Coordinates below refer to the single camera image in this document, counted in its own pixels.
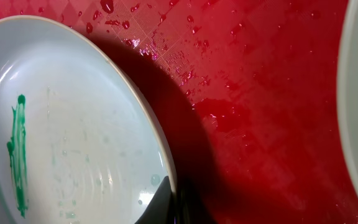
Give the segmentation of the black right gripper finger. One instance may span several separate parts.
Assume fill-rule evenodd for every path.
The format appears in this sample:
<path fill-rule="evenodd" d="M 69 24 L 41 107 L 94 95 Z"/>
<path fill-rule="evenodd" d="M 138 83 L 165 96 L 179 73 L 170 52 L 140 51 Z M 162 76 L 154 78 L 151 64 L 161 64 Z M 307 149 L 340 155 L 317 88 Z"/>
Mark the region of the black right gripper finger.
<path fill-rule="evenodd" d="M 175 224 L 175 203 L 168 176 L 135 224 Z"/>

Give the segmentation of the white plate green smear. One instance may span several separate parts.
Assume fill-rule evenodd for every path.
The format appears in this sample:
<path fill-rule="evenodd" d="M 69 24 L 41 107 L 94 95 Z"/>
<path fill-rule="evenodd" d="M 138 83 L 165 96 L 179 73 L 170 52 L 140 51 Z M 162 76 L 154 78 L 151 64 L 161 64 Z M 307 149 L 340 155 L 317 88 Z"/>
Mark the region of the white plate green smear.
<path fill-rule="evenodd" d="M 164 177 L 165 135 L 94 43 L 37 16 L 0 20 L 0 223 L 135 223 Z"/>

